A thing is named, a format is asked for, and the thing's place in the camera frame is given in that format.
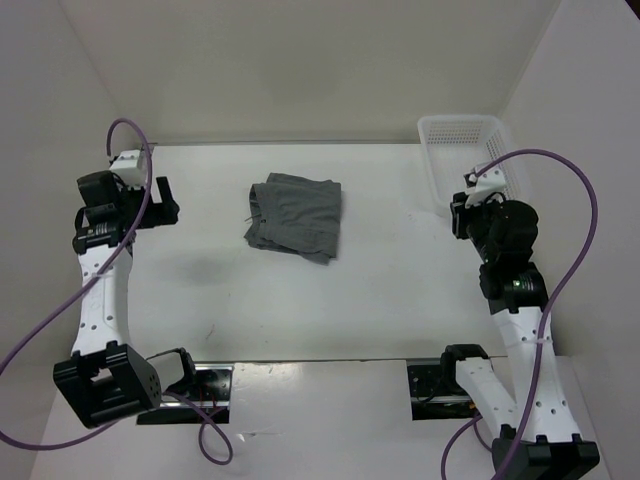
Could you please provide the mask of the grey shorts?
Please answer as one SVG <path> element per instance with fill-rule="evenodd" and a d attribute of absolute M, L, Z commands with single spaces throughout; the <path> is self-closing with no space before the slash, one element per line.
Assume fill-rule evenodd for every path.
<path fill-rule="evenodd" d="M 249 192 L 251 223 L 244 239 L 252 248 L 296 254 L 320 265 L 338 256 L 342 185 L 270 173 Z"/>

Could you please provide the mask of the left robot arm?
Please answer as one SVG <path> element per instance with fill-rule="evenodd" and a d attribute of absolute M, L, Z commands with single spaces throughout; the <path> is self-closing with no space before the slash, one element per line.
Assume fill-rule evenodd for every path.
<path fill-rule="evenodd" d="M 179 365 L 168 369 L 144 358 L 130 343 L 128 283 L 139 229 L 174 225 L 179 206 L 166 178 L 157 178 L 161 200 L 149 195 L 144 167 L 111 166 L 78 179 L 84 205 L 72 240 L 83 285 L 79 329 L 69 359 L 55 364 L 53 380 L 87 428 L 152 411 L 164 391 L 185 400 L 196 394 L 200 376 L 191 356 L 173 349 Z"/>

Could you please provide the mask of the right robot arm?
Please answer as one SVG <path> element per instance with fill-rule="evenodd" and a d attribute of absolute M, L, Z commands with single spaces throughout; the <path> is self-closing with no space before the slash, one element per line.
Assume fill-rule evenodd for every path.
<path fill-rule="evenodd" d="M 491 194 L 474 204 L 463 192 L 450 204 L 452 232 L 470 241 L 482 264 L 480 288 L 505 345 L 513 389 L 506 390 L 486 352 L 449 345 L 440 385 L 465 392 L 491 431 L 491 457 L 501 479 L 580 479 L 600 462 L 584 439 L 558 373 L 543 276 L 531 260 L 538 215 L 528 204 Z"/>

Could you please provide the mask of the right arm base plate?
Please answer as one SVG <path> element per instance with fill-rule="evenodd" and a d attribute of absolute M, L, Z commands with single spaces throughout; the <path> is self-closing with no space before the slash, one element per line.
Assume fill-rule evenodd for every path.
<path fill-rule="evenodd" d="M 406 374 L 413 421 L 469 419 L 477 413 L 467 393 L 442 379 L 438 360 L 407 360 Z"/>

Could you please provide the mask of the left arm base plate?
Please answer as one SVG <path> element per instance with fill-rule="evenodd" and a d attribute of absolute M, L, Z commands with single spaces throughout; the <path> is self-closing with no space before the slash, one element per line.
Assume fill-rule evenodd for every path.
<path fill-rule="evenodd" d="M 227 424 L 230 415 L 231 389 L 233 384 L 233 364 L 195 364 L 195 383 L 181 392 L 181 395 L 195 403 L 215 423 Z M 181 401 L 166 397 L 159 409 L 141 414 L 136 419 L 140 426 L 195 425 L 202 418 Z"/>

